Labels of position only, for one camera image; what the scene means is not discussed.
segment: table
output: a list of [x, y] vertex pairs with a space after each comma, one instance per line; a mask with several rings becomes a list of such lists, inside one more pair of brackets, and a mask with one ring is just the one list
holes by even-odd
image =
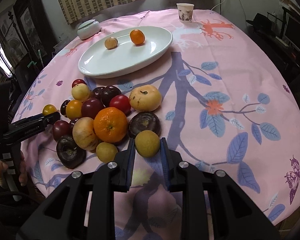
[[[173, 34], [172, 45], [159, 60], [119, 78], [97, 80], [79, 73], [78, 60], [93, 43], [145, 25]], [[176, 9], [169, 9], [110, 19], [101, 27], [94, 37], [76, 38], [54, 57], [34, 81], [15, 120], [71, 99], [71, 83], [77, 78], [84, 78], [90, 89], [114, 84], [125, 95], [152, 84], [163, 98], [155, 111], [161, 136], [183, 160], [203, 171], [225, 170], [274, 224], [300, 206], [300, 111], [279, 71], [245, 33], [210, 10], [195, 10], [187, 24], [178, 20]], [[50, 130], [22, 143], [28, 171], [45, 196], [71, 173], [55, 149]], [[92, 172], [100, 165], [88, 153], [77, 170]], [[118, 239], [179, 238], [182, 195], [166, 191], [159, 155], [145, 159], [136, 154], [132, 187], [128, 193], [115, 193], [114, 201]]]

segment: computer monitor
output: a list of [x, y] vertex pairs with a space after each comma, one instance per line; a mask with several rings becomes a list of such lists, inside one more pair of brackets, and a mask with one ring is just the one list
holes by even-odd
[[300, 22], [289, 16], [284, 36], [300, 51]]

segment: metal screw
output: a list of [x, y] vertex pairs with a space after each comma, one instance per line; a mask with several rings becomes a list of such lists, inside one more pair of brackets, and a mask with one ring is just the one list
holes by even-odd
[[181, 168], [187, 168], [189, 166], [189, 163], [187, 163], [187, 162], [179, 162], [179, 166]]
[[77, 179], [81, 176], [81, 172], [80, 171], [74, 171], [71, 173], [72, 178]]
[[224, 177], [226, 175], [226, 173], [223, 170], [218, 170], [218, 171], [216, 171], [216, 175], [218, 177]]
[[110, 162], [110, 163], [108, 163], [108, 168], [109, 169], [114, 169], [115, 167], [117, 167], [118, 165], [117, 165], [117, 163], [116, 162]]

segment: human hand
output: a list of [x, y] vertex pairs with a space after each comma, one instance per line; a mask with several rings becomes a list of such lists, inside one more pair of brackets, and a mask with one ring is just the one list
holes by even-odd
[[[19, 166], [19, 170], [20, 170], [20, 176], [19, 176], [19, 182], [21, 183], [21, 186], [25, 186], [27, 184], [28, 181], [28, 176], [27, 176], [27, 171], [26, 171], [26, 162], [25, 162], [25, 157], [22, 153], [22, 151], [20, 151], [20, 166]], [[5, 178], [3, 176], [3, 173], [6, 172], [8, 169], [8, 165], [5, 162], [0, 161], [0, 187], [5, 188], [6, 187], [6, 181]]]

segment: window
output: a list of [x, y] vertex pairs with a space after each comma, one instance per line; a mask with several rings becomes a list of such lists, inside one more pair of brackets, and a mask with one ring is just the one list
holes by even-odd
[[0, 68], [2, 68], [2, 70], [6, 73], [8, 77], [12, 76], [11, 73], [12, 66], [8, 61], [6, 55], [4, 54], [1, 44], [0, 44]]

